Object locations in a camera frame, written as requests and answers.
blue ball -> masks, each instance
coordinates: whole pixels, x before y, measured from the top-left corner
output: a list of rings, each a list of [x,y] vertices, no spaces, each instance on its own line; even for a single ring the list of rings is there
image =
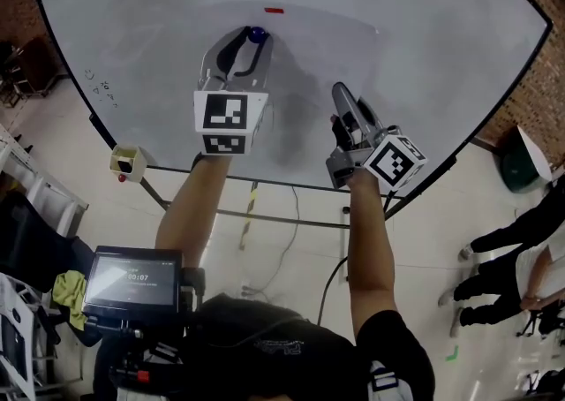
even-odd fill
[[[251,43],[260,44],[265,40],[266,36],[267,32],[265,32],[263,27],[252,27],[248,38]]]

yellow-green cloth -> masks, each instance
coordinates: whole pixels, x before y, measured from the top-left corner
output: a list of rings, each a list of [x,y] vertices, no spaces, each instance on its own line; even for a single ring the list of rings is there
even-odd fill
[[[78,330],[85,329],[87,318],[82,314],[82,299],[85,297],[87,281],[76,270],[69,270],[56,277],[53,285],[53,300],[71,310],[69,322]]]

display screen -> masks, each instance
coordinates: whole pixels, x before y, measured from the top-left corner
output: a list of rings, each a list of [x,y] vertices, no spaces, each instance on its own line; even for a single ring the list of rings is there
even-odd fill
[[[100,256],[87,287],[87,302],[96,300],[172,306],[175,303],[175,263]]]

shirt sleeve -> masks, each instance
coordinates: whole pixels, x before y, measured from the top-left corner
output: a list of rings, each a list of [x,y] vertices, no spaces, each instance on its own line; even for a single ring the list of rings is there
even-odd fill
[[[390,382],[394,373],[392,380],[407,383],[413,399],[433,400],[432,363],[398,312],[379,312],[368,319],[359,331],[357,348],[362,359],[372,364],[373,391],[379,389],[379,382]]]
[[[546,243],[552,261],[557,261],[565,256],[565,222],[547,239]]]

whiteboard frame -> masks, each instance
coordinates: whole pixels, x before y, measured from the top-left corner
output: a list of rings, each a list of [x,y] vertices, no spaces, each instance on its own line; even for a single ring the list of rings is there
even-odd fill
[[[49,33],[49,37],[50,37],[51,41],[53,41],[53,44],[55,45],[57,54],[61,58],[61,61],[63,62],[63,65],[64,65],[64,68],[69,73],[69,76],[71,77],[72,83],[74,84],[74,86],[79,91],[80,96],[84,100],[85,104],[90,109],[90,112],[91,112],[90,121],[91,121],[91,123],[93,124],[94,128],[96,128],[96,131],[98,131],[98,133],[102,136],[104,141],[108,144],[108,146],[110,148],[113,148],[116,145],[116,141],[111,136],[109,131],[106,129],[103,122],[98,118],[98,115],[96,114],[93,107],[90,105],[90,102],[88,101],[87,97],[85,96],[84,92],[80,88],[80,85],[77,82],[76,77],[74,76],[74,74],[71,70],[71,67],[67,64],[67,61],[64,58],[63,51],[61,50],[61,47],[59,46],[57,39],[55,38],[53,30],[51,29],[51,25],[49,23],[49,19],[47,18],[47,13],[45,12],[45,8],[43,7],[42,0],[36,0],[36,1],[37,1],[38,6],[39,6],[39,9],[40,9],[41,16],[43,18],[43,22],[45,23],[45,27],[47,28],[47,31]],[[436,170],[434,170],[426,179],[424,179],[424,181],[422,181],[415,189],[413,189],[406,196],[404,196],[404,197],[393,196],[392,197],[394,199],[398,199],[399,201],[394,205],[394,207],[392,207],[389,211],[387,211],[387,218],[393,216],[398,211],[400,211],[402,208],[404,208],[406,205],[408,205],[412,200],[414,200],[421,193],[423,193],[428,187],[430,187],[433,183],[435,183],[435,181],[437,181],[442,175],[444,175],[455,164],[457,154],[459,154],[459,152],[467,144],[470,143],[470,141],[483,128],[483,126],[486,124],[486,122],[488,122],[488,120],[490,120],[490,118],[496,113],[496,111],[501,107],[501,105],[509,98],[509,96],[512,94],[512,92],[515,90],[517,85],[520,83],[520,81],[524,77],[525,73],[527,73],[528,70],[530,69],[531,64],[533,63],[535,58],[538,56],[538,53],[541,51],[541,48],[543,47],[544,43],[546,42],[548,35],[551,33],[551,31],[554,27],[554,23],[549,18],[549,16],[544,12],[544,10],[541,8],[541,6],[538,4],[538,2],[536,2],[536,0],[526,0],[526,1],[528,1],[530,3],[530,5],[535,9],[535,11],[537,13],[539,13],[539,16],[541,16],[541,18],[546,22],[546,29],[543,32],[543,34],[541,35],[541,37],[539,38],[538,44],[536,45],[535,49],[532,51],[532,53],[530,54],[530,56],[526,60],[524,67],[522,68],[522,70],[520,70],[520,72],[518,73],[518,75],[516,76],[514,81],[508,86],[508,89],[504,92],[504,95],[502,96],[502,98],[494,105],[494,107],[491,109],[491,111],[478,124],[478,126],[473,130],[473,132],[469,135],[469,137],[467,137],[456,148],[456,150],[443,163],[441,163],[437,167]],[[173,168],[170,168],[170,167],[159,167],[159,166],[153,166],[153,165],[149,165],[147,167],[149,169],[176,171],[176,172],[181,172],[181,173],[190,173],[190,170],[173,169]],[[333,188],[330,188],[330,187],[322,187],[322,186],[315,186],[315,185],[297,185],[297,184],[283,183],[283,182],[278,182],[278,181],[268,181],[268,180],[263,180],[263,179],[243,178],[243,177],[233,177],[233,176],[228,176],[228,178],[244,180],[244,181],[259,181],[261,183],[269,183],[271,185],[287,185],[287,186],[294,186],[294,187],[304,187],[304,188],[308,188],[308,189],[318,189],[318,190],[321,190],[321,191],[341,192],[341,193],[347,193],[348,192],[348,191],[344,191],[344,190],[336,190],[336,189],[333,189]]]

